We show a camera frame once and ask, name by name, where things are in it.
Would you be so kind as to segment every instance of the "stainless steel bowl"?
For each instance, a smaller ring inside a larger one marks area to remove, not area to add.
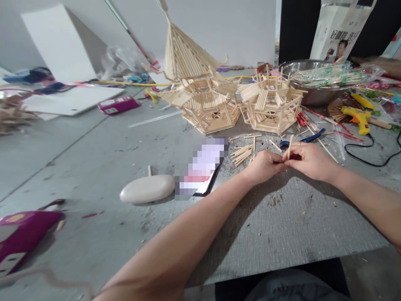
[[[296,60],[290,61],[282,64],[279,68],[283,67],[283,75],[287,75],[291,72],[294,74],[299,70],[309,70],[309,69],[316,69],[320,67],[329,66],[332,63],[328,63],[326,61],[319,61],[319,60],[312,60],[312,59],[303,59],[303,60]],[[313,106],[313,107],[321,107],[326,106],[332,101],[336,100],[340,95],[352,86],[344,86],[341,88],[314,88],[308,87],[304,84],[291,81],[290,84],[295,89],[308,91],[308,93],[304,93],[302,98],[302,104],[306,106]]]

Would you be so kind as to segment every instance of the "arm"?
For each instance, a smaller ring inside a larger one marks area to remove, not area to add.
[[[401,250],[400,194],[338,166],[314,144],[294,146],[291,153],[291,160],[285,162],[286,166],[341,190],[388,240]]]
[[[275,162],[281,162],[281,156],[259,152],[242,172],[156,234],[95,300],[178,300],[192,271],[245,194],[284,170],[284,164]]]

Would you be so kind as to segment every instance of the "worktable surface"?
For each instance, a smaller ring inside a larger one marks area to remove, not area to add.
[[[142,95],[141,88],[128,91],[133,96]],[[67,210],[67,222],[63,229],[45,237],[24,268],[46,266],[61,280],[93,283],[97,292],[146,241],[199,200],[191,197],[188,201],[175,201],[171,196],[167,202],[141,206],[119,200],[127,183],[147,175],[148,165],[152,165],[154,174],[173,175],[176,164],[189,161],[190,153],[183,149],[190,150],[204,137],[181,115],[128,127],[175,112],[174,108],[160,112],[158,108],[165,104],[147,102],[112,117],[95,108],[78,117],[38,121],[25,133],[0,137],[0,216],[35,210],[57,198],[67,199],[63,208]],[[329,123],[318,125],[332,129]],[[355,134],[358,131],[354,125],[348,128]],[[361,150],[360,155],[383,162],[397,151],[396,134],[374,126],[371,132],[378,143],[374,148]],[[229,138],[248,133],[259,132],[245,125],[240,117],[235,128],[209,137]],[[277,152],[266,140],[288,140],[291,134],[297,134],[297,125],[287,130],[283,138],[261,134],[257,149],[268,147]],[[329,149],[339,158],[338,145],[329,137],[322,140],[330,144]],[[230,152],[245,143],[245,139],[234,140]],[[401,156],[394,157],[383,168],[367,166],[348,155],[346,161],[339,161],[370,180],[400,191]],[[235,168],[225,159],[214,187],[245,166]],[[103,210],[103,214],[82,219]],[[388,244],[339,190],[288,170],[245,196],[188,285],[214,283]],[[81,294],[80,290],[51,288],[36,276],[0,289],[2,300],[77,300]]]

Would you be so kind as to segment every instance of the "hexagonal pavilion model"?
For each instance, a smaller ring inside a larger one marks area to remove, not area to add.
[[[169,26],[162,72],[171,82],[182,83],[158,96],[182,110],[183,117],[205,135],[235,126],[241,115],[235,96],[238,85],[216,71],[221,63],[172,23],[165,1],[158,1]]]
[[[254,130],[281,134],[296,122],[303,91],[289,87],[288,81],[256,78],[256,83],[238,87],[244,121]]]

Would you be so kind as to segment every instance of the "floor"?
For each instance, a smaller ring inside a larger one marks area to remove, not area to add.
[[[391,246],[341,258],[353,301],[401,301],[401,257]],[[185,301],[215,301],[214,285],[189,288]]]

